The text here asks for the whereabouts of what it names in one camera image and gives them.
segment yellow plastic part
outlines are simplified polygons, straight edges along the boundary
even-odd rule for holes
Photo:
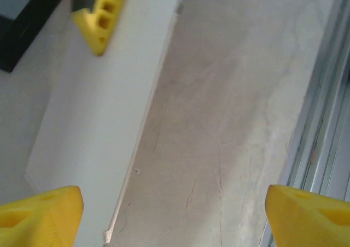
[[[94,9],[73,12],[74,21],[95,55],[102,55],[120,16],[124,0],[95,0]]]
[[[350,246],[350,203],[271,185],[265,209],[278,247]]]
[[[72,247],[82,214],[76,186],[0,206],[0,246]]]

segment hole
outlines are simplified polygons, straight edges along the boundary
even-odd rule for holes
[[[308,195],[307,193],[304,193],[304,192],[293,192],[293,194],[298,197],[298,198],[301,198],[301,199],[310,199],[310,195]]]
[[[41,201],[49,201],[53,198],[55,198],[56,194],[50,194],[50,195],[46,195],[40,198]]]
[[[103,7],[102,7],[102,8],[103,8],[105,11],[112,13],[112,12],[113,12],[113,9],[114,9],[114,5],[111,4],[111,3],[109,3],[109,2],[105,2],[105,3],[103,4]]]
[[[13,228],[31,213],[29,210],[12,210],[0,213],[0,228]]]
[[[106,30],[108,28],[109,22],[110,22],[109,18],[101,16],[100,19],[98,20],[98,25]]]
[[[350,211],[344,209],[319,209],[328,220],[339,226],[350,226]]]

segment gray floor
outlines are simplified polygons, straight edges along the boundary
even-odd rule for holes
[[[184,0],[111,246],[258,246],[333,0]]]

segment black box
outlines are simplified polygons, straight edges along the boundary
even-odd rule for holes
[[[59,2],[0,0],[0,69],[13,71]]]

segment white board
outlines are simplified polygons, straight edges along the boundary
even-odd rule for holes
[[[71,41],[26,178],[37,192],[80,186],[84,213],[74,246],[110,240],[177,6],[178,0],[127,0],[102,57],[68,26]]]

